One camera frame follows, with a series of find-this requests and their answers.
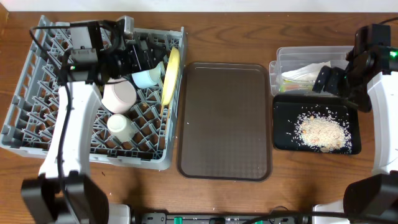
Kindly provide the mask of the white paper napkin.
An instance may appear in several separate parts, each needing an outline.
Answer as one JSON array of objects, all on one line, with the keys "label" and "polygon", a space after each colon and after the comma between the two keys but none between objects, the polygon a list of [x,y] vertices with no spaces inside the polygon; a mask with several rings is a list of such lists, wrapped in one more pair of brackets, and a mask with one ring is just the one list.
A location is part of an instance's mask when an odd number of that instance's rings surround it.
[{"label": "white paper napkin", "polygon": [[314,82],[320,70],[327,66],[329,67],[331,62],[322,63],[311,63],[310,65],[304,66],[302,68],[283,72],[281,74],[283,80],[293,81],[293,82]]}]

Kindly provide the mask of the light blue bowl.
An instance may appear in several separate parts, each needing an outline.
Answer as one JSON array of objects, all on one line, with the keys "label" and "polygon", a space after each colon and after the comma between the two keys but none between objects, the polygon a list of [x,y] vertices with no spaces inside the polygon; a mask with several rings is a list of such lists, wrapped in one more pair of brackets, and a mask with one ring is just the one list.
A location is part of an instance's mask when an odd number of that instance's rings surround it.
[{"label": "light blue bowl", "polygon": [[163,62],[159,62],[157,66],[150,70],[133,73],[133,83],[140,89],[150,88],[153,86],[162,87],[161,76],[165,74],[165,67]]}]

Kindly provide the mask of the yellow round plate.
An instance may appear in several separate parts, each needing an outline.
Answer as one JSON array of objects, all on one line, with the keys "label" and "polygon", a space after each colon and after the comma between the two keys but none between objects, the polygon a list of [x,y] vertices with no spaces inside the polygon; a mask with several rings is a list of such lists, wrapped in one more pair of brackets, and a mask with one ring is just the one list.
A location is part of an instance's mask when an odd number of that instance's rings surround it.
[{"label": "yellow round plate", "polygon": [[165,79],[162,90],[162,106],[169,105],[176,86],[178,71],[180,67],[180,52],[173,47],[170,53],[169,62],[165,71]]}]

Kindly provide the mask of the green orange snack wrapper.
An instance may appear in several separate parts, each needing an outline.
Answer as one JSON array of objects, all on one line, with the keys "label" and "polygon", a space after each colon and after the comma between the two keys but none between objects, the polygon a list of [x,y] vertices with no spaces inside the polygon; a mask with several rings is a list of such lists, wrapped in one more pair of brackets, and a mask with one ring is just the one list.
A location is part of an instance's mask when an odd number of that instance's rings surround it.
[{"label": "green orange snack wrapper", "polygon": [[311,91],[314,83],[315,83],[314,81],[298,81],[298,80],[283,79],[279,87],[279,92],[285,93],[293,90]]}]

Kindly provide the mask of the pink bowl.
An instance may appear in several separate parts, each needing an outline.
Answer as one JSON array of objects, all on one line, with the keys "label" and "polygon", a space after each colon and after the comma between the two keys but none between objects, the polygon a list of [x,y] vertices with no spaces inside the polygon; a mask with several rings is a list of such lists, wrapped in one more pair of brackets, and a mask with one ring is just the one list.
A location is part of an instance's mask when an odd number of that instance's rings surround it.
[{"label": "pink bowl", "polygon": [[134,106],[137,100],[136,89],[125,78],[109,79],[103,90],[103,106],[114,114],[123,114]]}]

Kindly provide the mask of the rice food scraps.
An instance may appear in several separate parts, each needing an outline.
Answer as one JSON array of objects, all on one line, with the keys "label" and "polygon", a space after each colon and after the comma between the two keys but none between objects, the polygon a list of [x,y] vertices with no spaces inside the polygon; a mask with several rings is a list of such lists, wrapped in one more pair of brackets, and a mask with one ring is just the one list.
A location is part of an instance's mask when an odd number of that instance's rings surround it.
[{"label": "rice food scraps", "polygon": [[300,112],[296,121],[288,120],[293,130],[284,133],[291,137],[291,143],[313,149],[316,152],[347,154],[352,151],[353,140],[350,133],[348,113],[341,118],[336,111],[326,107],[324,111]]}]

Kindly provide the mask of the small white cup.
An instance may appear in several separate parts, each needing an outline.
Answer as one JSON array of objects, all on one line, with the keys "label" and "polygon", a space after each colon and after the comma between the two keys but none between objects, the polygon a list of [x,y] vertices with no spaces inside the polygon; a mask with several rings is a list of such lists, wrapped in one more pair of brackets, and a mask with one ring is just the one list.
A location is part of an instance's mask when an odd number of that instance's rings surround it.
[{"label": "small white cup", "polygon": [[108,118],[109,132],[120,142],[130,141],[137,133],[132,121],[122,114],[114,114]]}]

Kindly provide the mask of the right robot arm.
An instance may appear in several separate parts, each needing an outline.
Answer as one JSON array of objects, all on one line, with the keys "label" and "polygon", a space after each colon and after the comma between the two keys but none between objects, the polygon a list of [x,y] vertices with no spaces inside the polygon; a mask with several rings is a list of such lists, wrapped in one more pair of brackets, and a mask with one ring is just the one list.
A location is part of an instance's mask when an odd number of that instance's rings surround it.
[{"label": "right robot arm", "polygon": [[387,22],[356,31],[346,68],[324,66],[313,91],[373,112],[372,175],[350,184],[342,200],[313,207],[312,223],[397,223],[397,49]]}]

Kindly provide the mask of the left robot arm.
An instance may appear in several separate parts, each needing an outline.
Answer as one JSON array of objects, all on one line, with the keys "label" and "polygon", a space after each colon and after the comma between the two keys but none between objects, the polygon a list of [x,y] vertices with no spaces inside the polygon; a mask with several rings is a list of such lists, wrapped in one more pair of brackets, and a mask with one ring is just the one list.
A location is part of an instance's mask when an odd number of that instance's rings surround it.
[{"label": "left robot arm", "polygon": [[36,223],[137,223],[132,208],[112,204],[90,178],[90,145],[105,89],[132,83],[142,58],[128,39],[134,20],[81,21],[67,26],[72,45],[57,68],[58,111],[49,152],[21,195]]}]

